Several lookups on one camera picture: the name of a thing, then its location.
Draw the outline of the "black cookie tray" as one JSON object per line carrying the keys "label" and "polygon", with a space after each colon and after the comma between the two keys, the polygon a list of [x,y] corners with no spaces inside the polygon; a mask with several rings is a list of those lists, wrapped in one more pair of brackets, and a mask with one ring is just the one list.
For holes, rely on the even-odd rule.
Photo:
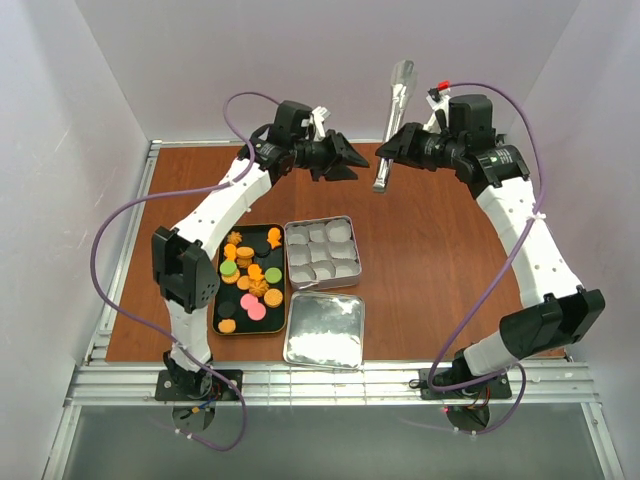
{"label": "black cookie tray", "polygon": [[[240,306],[241,297],[244,294],[249,293],[249,291],[240,290],[236,286],[236,283],[225,284],[221,280],[221,285],[219,287],[218,293],[215,296],[212,310],[212,327],[217,334],[226,336],[267,335],[275,334],[284,328],[286,324],[286,251],[284,245],[284,229],[282,226],[278,224],[256,224],[232,227],[231,230],[223,237],[223,241],[220,244],[220,248],[218,250],[217,267],[219,273],[219,266],[224,260],[229,259],[236,262],[236,249],[238,247],[249,246],[253,248],[253,245],[256,242],[267,241],[267,232],[272,227],[278,227],[281,230],[282,246],[276,248],[275,250],[271,249],[269,255],[264,258],[259,258],[255,255],[253,263],[257,263],[262,267],[263,274],[270,267],[277,267],[281,269],[283,274],[282,280],[276,284],[268,284],[270,285],[270,289],[276,288],[284,294],[284,301],[279,307],[270,308],[264,303],[263,297],[259,298],[259,303],[263,304],[266,307],[267,313],[263,320],[252,321],[247,315],[247,310],[244,310]],[[231,231],[238,231],[242,234],[242,242],[237,246],[227,242],[227,235]],[[248,276],[247,268],[239,268],[239,270],[241,276]],[[229,318],[234,319],[236,322],[236,330],[232,334],[221,334],[217,328],[218,322],[220,320],[223,320],[217,314],[217,307],[221,302],[225,301],[233,302],[237,307],[234,317]]]}

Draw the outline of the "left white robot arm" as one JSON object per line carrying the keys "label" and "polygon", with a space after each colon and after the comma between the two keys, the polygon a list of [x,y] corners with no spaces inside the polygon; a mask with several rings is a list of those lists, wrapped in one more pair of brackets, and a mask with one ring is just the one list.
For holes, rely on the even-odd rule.
{"label": "left white robot arm", "polygon": [[278,136],[264,125],[253,132],[223,180],[189,215],[171,229],[156,229],[151,240],[153,275],[174,340],[163,362],[184,395],[200,399],[211,388],[212,376],[203,368],[212,360],[207,311],[220,285],[212,260],[231,228],[294,168],[309,171],[313,180],[343,181],[357,179],[356,169],[368,165],[335,130],[316,140],[307,134]]}

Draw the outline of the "silver metal tongs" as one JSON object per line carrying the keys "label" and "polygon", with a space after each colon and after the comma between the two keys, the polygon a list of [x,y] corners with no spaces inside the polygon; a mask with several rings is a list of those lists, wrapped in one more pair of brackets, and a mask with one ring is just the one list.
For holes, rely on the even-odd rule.
{"label": "silver metal tongs", "polygon": [[[400,129],[407,109],[407,105],[413,96],[417,84],[417,72],[412,60],[401,60],[396,63],[391,73],[391,100],[387,125],[383,135],[383,142],[389,141]],[[378,165],[373,183],[375,193],[385,193],[393,161],[376,154]]]}

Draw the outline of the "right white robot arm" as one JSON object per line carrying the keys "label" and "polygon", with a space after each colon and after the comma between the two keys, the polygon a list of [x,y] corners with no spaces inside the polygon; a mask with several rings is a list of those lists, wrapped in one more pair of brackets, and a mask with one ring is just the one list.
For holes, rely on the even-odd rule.
{"label": "right white robot arm", "polygon": [[448,392],[484,384],[516,362],[580,341],[605,307],[568,267],[540,210],[529,169],[513,145],[488,134],[454,135],[407,123],[388,137],[377,156],[412,168],[451,169],[489,218],[519,287],[521,310],[500,320],[493,334],[465,349],[452,366],[430,371],[428,385]]}

